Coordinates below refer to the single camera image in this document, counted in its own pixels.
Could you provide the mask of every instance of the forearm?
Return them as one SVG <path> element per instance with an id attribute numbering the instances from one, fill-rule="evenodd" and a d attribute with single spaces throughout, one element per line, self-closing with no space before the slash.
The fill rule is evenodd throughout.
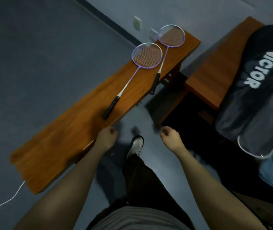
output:
<path id="1" fill-rule="evenodd" d="M 94 146 L 31 208 L 15 229 L 73 229 L 103 154 L 102 149 Z"/>
<path id="2" fill-rule="evenodd" d="M 265 229 L 256 216 L 205 170 L 186 149 L 178 157 L 210 229 Z"/>

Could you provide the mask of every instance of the hand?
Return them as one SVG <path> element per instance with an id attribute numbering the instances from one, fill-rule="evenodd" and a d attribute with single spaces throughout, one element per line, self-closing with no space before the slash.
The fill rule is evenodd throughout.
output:
<path id="1" fill-rule="evenodd" d="M 115 127 L 106 127 L 98 133 L 98 137 L 94 144 L 95 148 L 99 148 L 103 153 L 108 151 L 114 144 L 117 139 L 118 132 Z"/>
<path id="2" fill-rule="evenodd" d="M 176 130 L 170 127 L 162 127 L 160 137 L 163 140 L 165 146 L 171 150 L 173 153 L 177 153 L 186 150 L 184 144 L 181 141 L 180 135 Z"/>

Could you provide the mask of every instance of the white cable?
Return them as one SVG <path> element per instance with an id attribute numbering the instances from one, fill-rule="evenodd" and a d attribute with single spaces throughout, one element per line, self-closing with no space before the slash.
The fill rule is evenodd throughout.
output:
<path id="1" fill-rule="evenodd" d="M 23 186 L 24 183 L 25 183 L 25 182 L 23 182 L 23 183 L 21 184 L 21 186 L 20 186 L 19 189 L 17 190 L 16 194 L 15 194 L 10 200 L 8 200 L 8 201 L 6 201 L 6 202 L 0 204 L 0 207 L 1 207 L 2 205 L 6 204 L 7 202 L 11 201 L 13 198 L 15 198 L 15 196 L 18 194 L 19 190 L 21 189 L 21 187 Z"/>

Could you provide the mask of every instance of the racket handle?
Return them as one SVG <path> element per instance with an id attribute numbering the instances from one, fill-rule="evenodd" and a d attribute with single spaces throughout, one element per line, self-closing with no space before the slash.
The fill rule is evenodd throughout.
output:
<path id="1" fill-rule="evenodd" d="M 156 77 L 154 78 L 154 83 L 152 84 L 150 92 L 149 92 L 151 95 L 154 95 L 159 79 L 160 79 L 160 73 L 157 73 Z"/>
<path id="2" fill-rule="evenodd" d="M 103 119 L 107 119 L 108 116 L 110 115 L 111 111 L 113 110 L 115 104 L 118 102 L 119 100 L 119 96 L 116 96 L 115 99 L 112 101 L 112 103 L 109 105 L 109 107 L 107 108 L 107 110 L 104 112 L 102 118 Z"/>

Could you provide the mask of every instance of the badminton racket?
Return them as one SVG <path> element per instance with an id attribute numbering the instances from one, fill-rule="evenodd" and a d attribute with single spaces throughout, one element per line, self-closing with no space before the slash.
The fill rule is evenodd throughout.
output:
<path id="1" fill-rule="evenodd" d="M 120 91 L 120 93 L 115 97 L 110 106 L 104 112 L 102 118 L 107 119 L 115 104 L 118 102 L 119 98 L 123 94 L 123 91 L 128 86 L 134 75 L 138 72 L 140 68 L 152 69 L 156 67 L 162 59 L 162 49 L 155 43 L 147 42 L 137 46 L 132 52 L 132 61 L 138 66 L 137 70 L 127 82 L 125 87 Z"/>
<path id="2" fill-rule="evenodd" d="M 166 26 L 162 27 L 160 29 L 160 32 L 158 35 L 159 35 L 159 41 L 163 45 L 167 46 L 167 49 L 166 49 L 163 61 L 161 63 L 161 67 L 160 67 L 156 77 L 154 78 L 154 83 L 150 89 L 149 93 L 151 95 L 154 95 L 155 89 L 156 89 L 157 84 L 159 82 L 161 70 L 162 70 L 163 63 L 165 61 L 165 57 L 166 57 L 168 49 L 170 47 L 181 46 L 184 43 L 184 40 L 186 39 L 186 35 L 184 33 L 184 30 L 181 27 L 176 26 L 176 25 L 166 25 Z"/>

